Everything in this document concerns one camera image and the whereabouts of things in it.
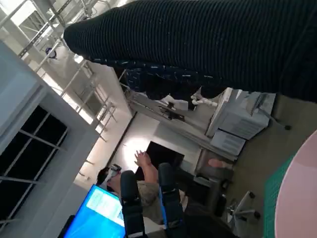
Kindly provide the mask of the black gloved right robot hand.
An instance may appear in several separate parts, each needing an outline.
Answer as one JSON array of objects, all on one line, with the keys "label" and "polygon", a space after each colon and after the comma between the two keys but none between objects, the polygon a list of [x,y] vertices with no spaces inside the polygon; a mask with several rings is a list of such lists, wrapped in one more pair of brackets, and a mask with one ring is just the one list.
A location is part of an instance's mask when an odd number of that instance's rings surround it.
[{"label": "black gloved right robot hand", "polygon": [[314,0],[137,0],[69,25],[68,47],[160,100],[226,88],[317,100]]}]

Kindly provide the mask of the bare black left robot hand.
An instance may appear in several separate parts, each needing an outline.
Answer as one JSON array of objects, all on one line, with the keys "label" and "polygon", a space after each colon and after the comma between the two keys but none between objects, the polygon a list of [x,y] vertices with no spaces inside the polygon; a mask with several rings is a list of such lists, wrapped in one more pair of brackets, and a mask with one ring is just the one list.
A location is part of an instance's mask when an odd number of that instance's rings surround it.
[{"label": "bare black left robot hand", "polygon": [[121,175],[121,205],[126,238],[235,238],[224,224],[199,213],[193,207],[183,211],[174,171],[169,163],[158,168],[159,200],[164,229],[146,233],[143,206],[135,174],[124,171]]}]

